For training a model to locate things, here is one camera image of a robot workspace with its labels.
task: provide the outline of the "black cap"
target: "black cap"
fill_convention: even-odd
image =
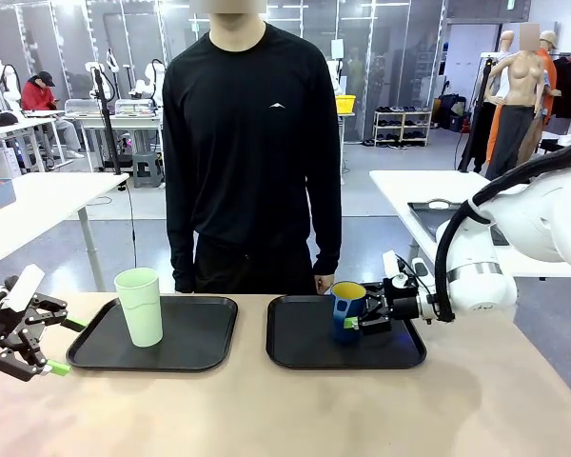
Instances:
[[[43,83],[45,83],[50,88],[55,87],[55,83],[53,83],[53,77],[50,75],[48,71],[41,71],[38,73],[38,79],[40,79]]]
[[[0,127],[8,127],[19,124],[19,119],[12,112],[0,113]]]

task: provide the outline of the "white cap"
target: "white cap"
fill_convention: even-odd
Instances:
[[[557,44],[556,33],[552,30],[543,31],[540,35],[540,41],[547,41],[555,48]]]

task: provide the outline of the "black tray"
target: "black tray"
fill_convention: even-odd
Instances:
[[[412,210],[412,213],[417,217],[421,225],[425,229],[429,236],[436,241],[436,232],[438,228],[446,221],[452,219],[457,212],[457,209],[461,207],[460,203],[450,203],[446,200],[434,200],[440,201],[448,208],[444,209],[433,209],[430,207],[431,202],[427,203],[409,203],[408,206]],[[491,237],[493,238],[493,246],[510,246],[510,244],[503,236],[503,233],[496,226],[491,227]]]
[[[163,339],[150,348],[131,343],[118,299],[97,313],[69,347],[70,365],[111,371],[206,371],[228,354],[237,304],[221,297],[161,297]]]
[[[351,346],[335,342],[329,296],[287,296],[268,306],[266,352],[273,362],[294,369],[413,368],[425,360],[425,345],[410,321],[364,336]]]

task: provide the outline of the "shoe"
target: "shoe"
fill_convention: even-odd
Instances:
[[[76,152],[75,150],[68,149],[66,151],[67,159],[82,159],[83,157],[85,157],[83,154],[81,154],[80,152]]]

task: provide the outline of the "black pants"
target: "black pants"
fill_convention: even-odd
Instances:
[[[308,246],[248,253],[224,248],[199,236],[195,256],[195,292],[315,295]]]
[[[516,167],[522,140],[533,121],[533,107],[507,106],[502,108],[499,132],[486,179],[491,181],[503,176]]]
[[[474,171],[480,173],[482,170],[482,165],[486,162],[486,147],[491,134],[495,109],[496,106],[492,103],[484,102],[474,110],[474,124],[463,151],[462,161],[459,163],[460,171],[467,171],[472,157],[474,158]]]

